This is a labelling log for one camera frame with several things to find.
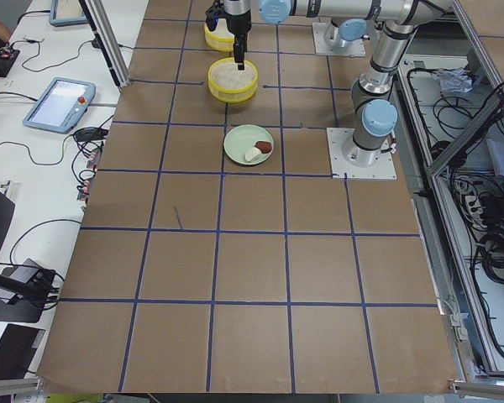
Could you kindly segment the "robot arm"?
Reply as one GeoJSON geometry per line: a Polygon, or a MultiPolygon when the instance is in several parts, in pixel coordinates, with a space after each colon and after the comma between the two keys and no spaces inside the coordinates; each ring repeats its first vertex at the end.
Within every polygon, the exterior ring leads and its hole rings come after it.
{"type": "Polygon", "coordinates": [[[451,10],[451,1],[258,1],[258,13],[268,24],[291,16],[306,18],[359,18],[383,23],[368,70],[351,89],[357,125],[342,152],[351,165],[367,168],[381,154],[381,146],[397,121],[387,100],[397,72],[417,28],[451,10]]]}
{"type": "Polygon", "coordinates": [[[334,48],[343,48],[361,39],[366,29],[367,23],[362,18],[331,18],[323,38],[326,44],[334,48]]]}

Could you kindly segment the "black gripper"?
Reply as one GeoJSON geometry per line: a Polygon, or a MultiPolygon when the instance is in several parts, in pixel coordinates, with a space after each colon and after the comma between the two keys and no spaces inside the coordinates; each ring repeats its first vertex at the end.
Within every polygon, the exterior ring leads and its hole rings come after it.
{"type": "Polygon", "coordinates": [[[234,37],[234,62],[244,69],[246,34],[251,30],[250,0],[223,0],[228,30],[234,37]]]}

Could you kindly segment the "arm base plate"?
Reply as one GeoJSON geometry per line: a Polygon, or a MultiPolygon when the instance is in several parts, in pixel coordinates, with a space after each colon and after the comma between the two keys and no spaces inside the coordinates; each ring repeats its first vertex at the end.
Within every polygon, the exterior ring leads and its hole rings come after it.
{"type": "Polygon", "coordinates": [[[365,46],[362,38],[366,34],[366,22],[353,18],[340,25],[313,23],[312,34],[317,55],[364,57],[365,46]]]}
{"type": "Polygon", "coordinates": [[[377,150],[360,149],[352,128],[327,128],[331,176],[336,179],[394,181],[397,179],[388,139],[377,150]]]}

